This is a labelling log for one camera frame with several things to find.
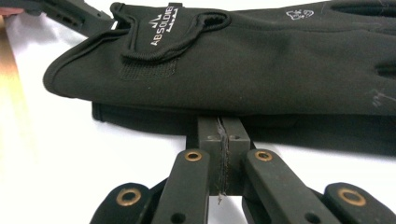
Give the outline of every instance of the brand logo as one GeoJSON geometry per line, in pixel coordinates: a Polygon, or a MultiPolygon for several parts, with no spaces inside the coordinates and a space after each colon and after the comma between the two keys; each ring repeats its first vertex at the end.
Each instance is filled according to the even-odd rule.
{"type": "Polygon", "coordinates": [[[290,16],[292,20],[297,21],[313,16],[314,11],[298,9],[298,10],[286,12],[286,15],[290,16]]]}
{"type": "Polygon", "coordinates": [[[165,33],[171,33],[176,21],[177,11],[178,8],[167,7],[163,14],[158,15],[156,19],[148,22],[155,29],[155,35],[152,37],[150,45],[157,46],[165,33]]]}

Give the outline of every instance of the white surface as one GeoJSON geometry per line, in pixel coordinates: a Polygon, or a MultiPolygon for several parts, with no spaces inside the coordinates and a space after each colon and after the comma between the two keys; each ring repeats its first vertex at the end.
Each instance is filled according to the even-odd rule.
{"type": "MultiPolygon", "coordinates": [[[[109,14],[111,2],[86,2],[109,14]]],[[[124,2],[167,5],[166,1],[124,2]]],[[[183,1],[185,7],[227,10],[309,2],[183,1]]],[[[7,32],[33,122],[35,146],[8,148],[0,158],[0,223],[89,223],[101,201],[118,185],[135,182],[151,188],[168,177],[176,154],[184,149],[184,136],[141,133],[100,123],[92,119],[89,102],[45,91],[42,76],[49,64],[84,36],[45,16],[25,14],[7,20],[7,32]]],[[[331,183],[347,182],[396,211],[395,157],[256,144],[276,151],[312,189],[323,192],[331,183]]],[[[210,224],[246,223],[238,197],[226,198],[220,206],[211,198],[209,205],[210,224]]]]}

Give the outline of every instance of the glove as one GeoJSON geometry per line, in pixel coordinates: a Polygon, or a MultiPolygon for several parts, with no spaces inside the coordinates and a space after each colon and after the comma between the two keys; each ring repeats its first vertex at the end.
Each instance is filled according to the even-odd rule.
{"type": "Polygon", "coordinates": [[[148,110],[396,116],[394,1],[111,11],[118,28],[53,62],[48,91],[148,110]]]}

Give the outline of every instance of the hole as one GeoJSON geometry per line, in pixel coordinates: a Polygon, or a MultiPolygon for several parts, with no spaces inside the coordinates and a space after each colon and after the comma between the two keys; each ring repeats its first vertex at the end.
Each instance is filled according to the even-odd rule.
{"type": "Polygon", "coordinates": [[[191,153],[191,154],[189,155],[189,158],[190,158],[190,159],[197,159],[197,158],[198,158],[198,155],[195,154],[195,153],[191,153]]]}
{"type": "Polygon", "coordinates": [[[171,221],[172,221],[172,223],[175,223],[175,224],[184,223],[184,221],[186,221],[186,216],[181,213],[174,213],[171,216],[171,221]]]}
{"type": "Polygon", "coordinates": [[[185,155],[185,158],[188,161],[198,161],[198,160],[200,160],[202,158],[202,155],[199,152],[192,151],[192,152],[187,153],[185,155]]]}
{"type": "Polygon", "coordinates": [[[388,5],[356,5],[351,7],[337,6],[335,11],[355,14],[360,16],[391,17],[396,18],[396,7],[388,5]]]}
{"type": "Polygon", "coordinates": [[[261,161],[270,161],[273,157],[271,153],[266,152],[266,151],[258,151],[256,152],[256,158],[261,160],[261,161]]]}
{"type": "Polygon", "coordinates": [[[124,201],[131,201],[134,197],[136,197],[136,194],[134,194],[133,192],[127,192],[122,196],[122,199],[124,201]]]}
{"type": "Polygon", "coordinates": [[[350,201],[355,201],[355,202],[361,199],[358,195],[351,192],[345,192],[344,197],[350,201]]]}
{"type": "Polygon", "coordinates": [[[307,213],[305,214],[305,220],[307,220],[309,223],[313,224],[319,224],[320,223],[320,218],[313,214],[313,213],[307,213]]]}
{"type": "Polygon", "coordinates": [[[268,156],[268,154],[265,154],[265,153],[260,153],[259,157],[260,158],[264,158],[264,159],[268,159],[270,156],[268,156]]]}
{"type": "Polygon", "coordinates": [[[67,17],[63,17],[62,21],[67,22],[69,24],[73,24],[73,21],[70,18],[67,18],[67,17]]]}

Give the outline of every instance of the metal rivet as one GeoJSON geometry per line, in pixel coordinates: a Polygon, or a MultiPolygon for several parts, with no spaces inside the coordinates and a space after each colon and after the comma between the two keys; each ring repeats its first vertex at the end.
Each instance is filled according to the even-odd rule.
{"type": "Polygon", "coordinates": [[[364,206],[366,205],[366,199],[364,199],[361,194],[359,194],[356,190],[352,189],[339,189],[338,190],[338,196],[344,200],[346,203],[350,203],[355,206],[364,206]],[[356,199],[351,199],[350,197],[347,197],[348,194],[353,195],[356,197],[356,199]]]}
{"type": "Polygon", "coordinates": [[[218,137],[215,136],[215,135],[209,135],[209,136],[207,137],[207,139],[213,141],[213,140],[218,140],[218,137]]]}
{"type": "Polygon", "coordinates": [[[188,152],[185,156],[186,160],[188,161],[198,161],[202,158],[201,153],[197,151],[188,152]]]}
{"type": "Polygon", "coordinates": [[[254,154],[257,159],[261,161],[271,161],[272,160],[272,155],[269,152],[266,151],[258,151],[254,154]]]}
{"type": "Polygon", "coordinates": [[[121,206],[131,206],[137,202],[139,202],[142,194],[138,189],[122,189],[117,196],[117,203],[121,206]],[[124,196],[126,194],[132,193],[134,197],[132,199],[125,200],[124,196]]]}
{"type": "Polygon", "coordinates": [[[232,139],[232,140],[237,140],[237,139],[240,139],[241,137],[240,136],[238,136],[238,135],[230,135],[230,139],[232,139]]]}

